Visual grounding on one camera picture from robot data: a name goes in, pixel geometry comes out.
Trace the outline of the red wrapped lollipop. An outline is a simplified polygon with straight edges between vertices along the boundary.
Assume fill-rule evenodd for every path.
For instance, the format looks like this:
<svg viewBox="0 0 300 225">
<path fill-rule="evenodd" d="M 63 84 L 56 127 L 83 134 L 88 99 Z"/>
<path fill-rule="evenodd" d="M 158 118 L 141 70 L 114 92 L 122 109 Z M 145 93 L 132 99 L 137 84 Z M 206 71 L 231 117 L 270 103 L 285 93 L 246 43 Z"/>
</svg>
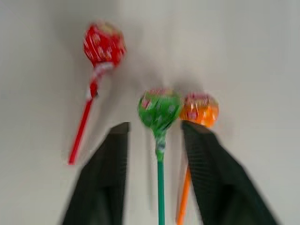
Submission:
<svg viewBox="0 0 300 225">
<path fill-rule="evenodd" d="M 83 51 L 93 65 L 87 87 L 82 118 L 68 156 L 68 164 L 75 164 L 93 100 L 98 96 L 100 81 L 110 70 L 116 68 L 126 53 L 123 33 L 108 22 L 91 23 L 83 40 Z"/>
</svg>

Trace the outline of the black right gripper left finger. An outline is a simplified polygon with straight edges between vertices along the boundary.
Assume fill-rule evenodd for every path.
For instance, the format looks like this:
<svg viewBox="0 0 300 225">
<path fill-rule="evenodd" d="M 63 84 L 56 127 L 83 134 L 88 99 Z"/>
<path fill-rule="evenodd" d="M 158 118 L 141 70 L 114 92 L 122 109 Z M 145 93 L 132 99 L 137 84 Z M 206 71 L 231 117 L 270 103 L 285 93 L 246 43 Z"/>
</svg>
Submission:
<svg viewBox="0 0 300 225">
<path fill-rule="evenodd" d="M 112 127 L 81 169 L 60 225 L 123 225 L 130 122 Z"/>
</svg>

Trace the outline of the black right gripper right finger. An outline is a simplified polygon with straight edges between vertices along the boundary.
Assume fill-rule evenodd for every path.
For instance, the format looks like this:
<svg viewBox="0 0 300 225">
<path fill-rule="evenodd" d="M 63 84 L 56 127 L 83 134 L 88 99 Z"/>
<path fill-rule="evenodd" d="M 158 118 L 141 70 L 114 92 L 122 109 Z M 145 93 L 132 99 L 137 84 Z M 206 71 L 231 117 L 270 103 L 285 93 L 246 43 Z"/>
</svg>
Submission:
<svg viewBox="0 0 300 225">
<path fill-rule="evenodd" d="M 279 225 L 244 168 L 212 131 L 189 121 L 181 128 L 203 225 Z"/>
</svg>

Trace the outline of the orange wrapped lollipop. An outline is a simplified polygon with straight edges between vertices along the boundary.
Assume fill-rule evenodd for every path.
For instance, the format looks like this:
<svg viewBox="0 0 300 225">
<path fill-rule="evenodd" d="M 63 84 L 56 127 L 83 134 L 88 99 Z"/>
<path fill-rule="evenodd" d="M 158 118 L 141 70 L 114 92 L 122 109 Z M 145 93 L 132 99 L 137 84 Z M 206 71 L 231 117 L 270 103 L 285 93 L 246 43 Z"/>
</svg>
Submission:
<svg viewBox="0 0 300 225">
<path fill-rule="evenodd" d="M 184 97 L 180 119 L 191 121 L 193 123 L 210 128 L 218 119 L 218 114 L 218 103 L 212 96 L 202 93 L 190 93 Z M 184 224 L 184 216 L 188 203 L 190 184 L 191 174 L 189 166 L 187 166 L 181 194 L 181 201 L 176 216 L 177 225 Z"/>
</svg>

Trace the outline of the green wrapped lollipop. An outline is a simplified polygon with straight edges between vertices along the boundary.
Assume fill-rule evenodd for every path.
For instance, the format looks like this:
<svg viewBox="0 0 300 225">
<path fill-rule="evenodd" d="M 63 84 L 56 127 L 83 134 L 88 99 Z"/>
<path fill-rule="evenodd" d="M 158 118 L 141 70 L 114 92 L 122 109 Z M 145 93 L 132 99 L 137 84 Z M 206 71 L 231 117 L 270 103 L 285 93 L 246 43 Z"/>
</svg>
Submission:
<svg viewBox="0 0 300 225">
<path fill-rule="evenodd" d="M 151 129 L 157 158 L 158 225 L 165 225 L 164 155 L 166 133 L 182 108 L 180 96 L 173 90 L 152 89 L 144 92 L 137 111 L 141 122 Z"/>
</svg>

